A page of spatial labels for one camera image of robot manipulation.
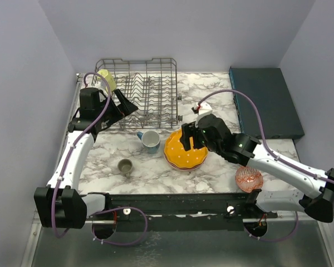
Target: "cup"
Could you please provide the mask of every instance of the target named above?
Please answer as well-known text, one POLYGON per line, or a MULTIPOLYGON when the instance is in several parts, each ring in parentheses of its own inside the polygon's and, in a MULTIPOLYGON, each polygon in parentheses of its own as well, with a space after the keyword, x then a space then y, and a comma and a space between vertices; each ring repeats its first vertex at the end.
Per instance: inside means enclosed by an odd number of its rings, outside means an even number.
POLYGON ((119 169, 119 171, 127 178, 130 178, 130 174, 132 173, 132 167, 132 161, 129 159, 122 159, 117 164, 117 168, 119 169))
POLYGON ((138 138, 143 143, 144 148, 147 149, 147 153, 155 154, 160 147, 160 135, 155 131, 147 131, 147 132, 137 132, 138 138))

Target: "stack of plates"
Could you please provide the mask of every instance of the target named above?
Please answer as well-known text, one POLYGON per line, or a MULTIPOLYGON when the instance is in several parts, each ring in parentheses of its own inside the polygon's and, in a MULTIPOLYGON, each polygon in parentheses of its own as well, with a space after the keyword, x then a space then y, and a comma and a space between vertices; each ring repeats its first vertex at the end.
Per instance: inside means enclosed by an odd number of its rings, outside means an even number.
POLYGON ((179 139, 182 136, 182 130, 179 129, 171 133, 165 143, 164 156, 166 161, 173 168, 181 171, 191 171, 197 169, 207 158, 208 149, 193 149, 193 140, 190 139, 192 149, 185 151, 179 139))

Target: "small metal cup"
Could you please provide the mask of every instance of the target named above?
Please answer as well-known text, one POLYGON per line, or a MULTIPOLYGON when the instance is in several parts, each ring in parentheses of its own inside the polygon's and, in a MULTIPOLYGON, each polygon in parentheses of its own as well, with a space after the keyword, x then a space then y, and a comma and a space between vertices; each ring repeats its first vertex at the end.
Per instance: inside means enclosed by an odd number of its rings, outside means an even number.
POLYGON ((125 175, 127 178, 130 178, 130 174, 132 173, 133 168, 132 161, 129 159, 122 159, 117 164, 117 168, 123 175, 125 175))

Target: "gray wall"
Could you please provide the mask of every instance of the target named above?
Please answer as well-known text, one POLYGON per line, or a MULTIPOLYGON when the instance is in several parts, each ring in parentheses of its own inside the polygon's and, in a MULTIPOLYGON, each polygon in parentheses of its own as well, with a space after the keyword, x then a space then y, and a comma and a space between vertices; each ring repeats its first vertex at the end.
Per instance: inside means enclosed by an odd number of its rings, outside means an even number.
POLYGON ((280 67, 306 132, 302 162, 334 167, 334 0, 316 1, 280 67))
POLYGON ((314 0, 39 0, 68 58, 174 57, 181 71, 278 66, 314 0))
POLYGON ((35 0, 0 1, 0 267, 19 266, 52 174, 75 72, 35 0))

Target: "metal wire rack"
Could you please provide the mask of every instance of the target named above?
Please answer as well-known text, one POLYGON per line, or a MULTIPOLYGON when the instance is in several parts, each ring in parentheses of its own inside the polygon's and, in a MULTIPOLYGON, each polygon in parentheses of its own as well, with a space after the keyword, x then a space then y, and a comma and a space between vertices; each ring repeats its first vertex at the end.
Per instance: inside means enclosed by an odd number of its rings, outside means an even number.
MULTIPOLYGON (((177 63, 173 58, 152 60, 101 59, 95 71, 106 69, 114 75, 117 88, 139 110, 112 125, 109 130, 172 128, 178 116, 177 63)), ((114 102, 119 100, 112 94, 114 102)))

